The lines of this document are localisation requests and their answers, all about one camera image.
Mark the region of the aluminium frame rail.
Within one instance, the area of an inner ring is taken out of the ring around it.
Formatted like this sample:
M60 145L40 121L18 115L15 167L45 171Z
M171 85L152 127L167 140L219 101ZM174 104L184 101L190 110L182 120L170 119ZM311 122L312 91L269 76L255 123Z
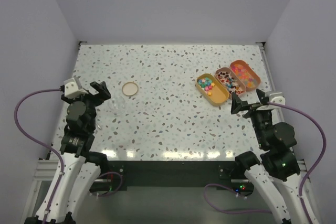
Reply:
M39 208L41 201L48 191L46 184L52 181L57 164L58 161L55 159L41 159L37 162L20 223L24 223L27 217L32 217Z

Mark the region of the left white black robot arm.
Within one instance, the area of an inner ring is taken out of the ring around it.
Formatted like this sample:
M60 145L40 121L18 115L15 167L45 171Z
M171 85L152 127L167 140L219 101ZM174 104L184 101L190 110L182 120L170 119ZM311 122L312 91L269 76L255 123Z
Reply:
M108 174L106 155L92 152L96 130L96 108L111 98L105 82L91 82L95 94L70 78L59 88L68 104L66 126L58 151L56 172L35 216L25 223L75 223L78 210L96 178Z

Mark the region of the clear glass jar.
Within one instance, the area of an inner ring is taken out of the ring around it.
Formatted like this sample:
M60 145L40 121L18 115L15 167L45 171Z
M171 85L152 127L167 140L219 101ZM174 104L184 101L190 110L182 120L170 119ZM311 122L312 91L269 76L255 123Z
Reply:
M109 101L111 113L115 116L121 115L125 111L125 100L122 96L114 95Z

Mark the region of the orange tray of gummy candies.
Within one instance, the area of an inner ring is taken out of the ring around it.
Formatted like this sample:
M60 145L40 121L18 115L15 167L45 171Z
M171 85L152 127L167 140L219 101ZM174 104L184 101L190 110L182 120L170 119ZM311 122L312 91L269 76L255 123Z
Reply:
M260 77L253 69L243 60L236 60L230 64L231 70L237 78L245 85L247 91L253 91L261 83Z

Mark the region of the yellow tray of star candies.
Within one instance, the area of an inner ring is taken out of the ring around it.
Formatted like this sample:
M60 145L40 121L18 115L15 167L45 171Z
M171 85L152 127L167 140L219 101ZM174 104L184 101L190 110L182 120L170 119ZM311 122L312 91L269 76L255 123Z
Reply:
M196 88L212 106L221 106L229 99L229 92L212 74L197 77Z

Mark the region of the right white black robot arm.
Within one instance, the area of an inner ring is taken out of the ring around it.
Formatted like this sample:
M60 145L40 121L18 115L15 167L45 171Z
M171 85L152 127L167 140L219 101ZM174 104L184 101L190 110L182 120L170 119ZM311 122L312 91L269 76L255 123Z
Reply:
M292 152L297 144L293 126L286 122L274 124L272 111L285 108L286 99L281 92L256 90L259 102L249 104L232 94L231 114L244 111L251 120L259 148L235 157L234 173L247 178L262 196L276 223L319 223L310 205L304 184L309 173L302 175Z

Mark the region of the round wooden jar lid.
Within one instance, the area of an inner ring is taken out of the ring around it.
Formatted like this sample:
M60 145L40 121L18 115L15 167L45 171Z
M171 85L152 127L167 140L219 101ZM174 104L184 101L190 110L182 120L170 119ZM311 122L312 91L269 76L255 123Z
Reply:
M137 94L139 87L134 82L127 82L122 87L122 93L128 97L131 97Z

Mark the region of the pink tray of lollipops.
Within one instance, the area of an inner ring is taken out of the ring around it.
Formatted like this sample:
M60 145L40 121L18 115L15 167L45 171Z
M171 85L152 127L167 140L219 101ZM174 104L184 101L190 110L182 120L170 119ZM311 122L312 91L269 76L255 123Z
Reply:
M237 96L241 96L247 91L246 86L229 67L217 69L215 72L215 78L229 92L230 99L234 93Z

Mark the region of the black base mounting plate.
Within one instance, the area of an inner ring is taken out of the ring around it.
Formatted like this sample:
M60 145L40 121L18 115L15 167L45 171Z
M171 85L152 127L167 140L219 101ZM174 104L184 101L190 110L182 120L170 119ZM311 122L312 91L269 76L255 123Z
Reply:
M233 161L108 161L101 173L117 172L123 177L120 190L129 187L205 187L220 184L249 196L253 184L232 173Z

